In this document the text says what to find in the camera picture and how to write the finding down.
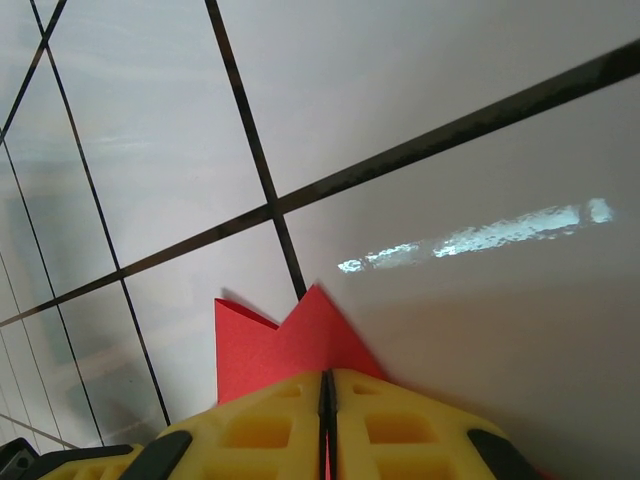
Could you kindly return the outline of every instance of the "red paper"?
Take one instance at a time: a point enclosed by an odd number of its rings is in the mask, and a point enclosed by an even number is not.
[[[317,285],[280,328],[227,300],[217,299],[215,312],[219,404],[308,371],[349,368],[387,379]]]

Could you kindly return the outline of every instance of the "yellow plastic part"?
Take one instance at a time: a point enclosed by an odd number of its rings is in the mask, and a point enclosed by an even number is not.
[[[492,423],[352,370],[334,370],[340,480],[494,480],[467,431]]]
[[[126,455],[88,458],[65,463],[47,473],[41,480],[118,480],[122,472],[142,451],[141,445],[132,445]]]
[[[169,480],[317,480],[321,378],[303,373],[169,427],[160,436],[193,437]]]

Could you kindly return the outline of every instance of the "tiled floor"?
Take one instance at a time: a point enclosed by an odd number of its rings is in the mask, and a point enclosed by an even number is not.
[[[320,281],[399,383],[560,478],[637,478],[639,25],[5,2],[0,443],[148,442],[215,404],[214,298],[280,322]]]

